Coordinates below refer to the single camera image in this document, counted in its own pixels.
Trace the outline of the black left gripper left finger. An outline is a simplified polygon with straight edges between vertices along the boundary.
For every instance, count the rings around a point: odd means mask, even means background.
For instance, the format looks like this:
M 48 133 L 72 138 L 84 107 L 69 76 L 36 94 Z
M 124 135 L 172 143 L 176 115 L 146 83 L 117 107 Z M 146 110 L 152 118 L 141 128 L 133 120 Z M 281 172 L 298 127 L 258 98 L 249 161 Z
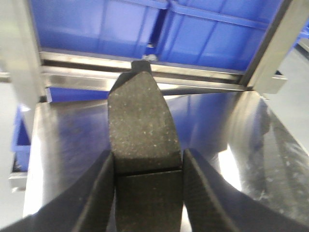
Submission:
M 114 198 L 114 164 L 104 151 L 67 190 L 4 232 L 104 232 Z

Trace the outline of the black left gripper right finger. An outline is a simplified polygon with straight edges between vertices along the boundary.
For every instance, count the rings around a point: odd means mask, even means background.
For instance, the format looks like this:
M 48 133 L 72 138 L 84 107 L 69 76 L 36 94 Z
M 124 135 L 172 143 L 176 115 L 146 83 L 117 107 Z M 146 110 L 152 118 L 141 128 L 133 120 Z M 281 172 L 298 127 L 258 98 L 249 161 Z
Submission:
M 183 153 L 183 200 L 194 232 L 307 232 L 229 184 L 196 150 Z

